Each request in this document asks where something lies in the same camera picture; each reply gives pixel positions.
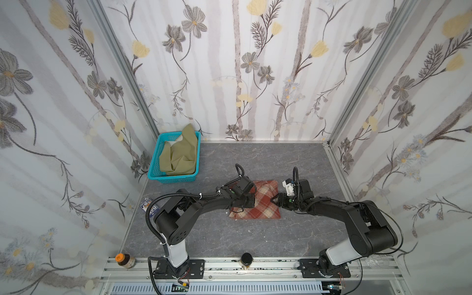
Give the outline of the red plaid wool skirt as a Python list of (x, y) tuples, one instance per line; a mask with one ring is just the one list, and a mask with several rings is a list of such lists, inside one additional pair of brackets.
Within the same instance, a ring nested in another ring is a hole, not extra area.
[(253, 208), (233, 208), (229, 217), (233, 220), (279, 220), (279, 207), (271, 202), (271, 198), (279, 193), (278, 183), (275, 180), (256, 181)]

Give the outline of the olive green skirt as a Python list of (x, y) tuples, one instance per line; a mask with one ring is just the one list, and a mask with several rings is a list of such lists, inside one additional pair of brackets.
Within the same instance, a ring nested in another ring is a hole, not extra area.
[(193, 126), (185, 126), (178, 138), (165, 141), (159, 156), (159, 169), (168, 176), (191, 175), (196, 170), (198, 139)]

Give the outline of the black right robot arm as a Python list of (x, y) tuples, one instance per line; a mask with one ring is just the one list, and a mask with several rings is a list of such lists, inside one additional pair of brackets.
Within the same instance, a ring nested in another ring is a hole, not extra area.
[(314, 196), (305, 179), (283, 182), (286, 192), (270, 201), (280, 208), (300, 214), (331, 218), (344, 223), (348, 238), (320, 252), (318, 273), (332, 277), (360, 258), (380, 253), (398, 243), (398, 236), (384, 214), (372, 201), (342, 202), (329, 197)]

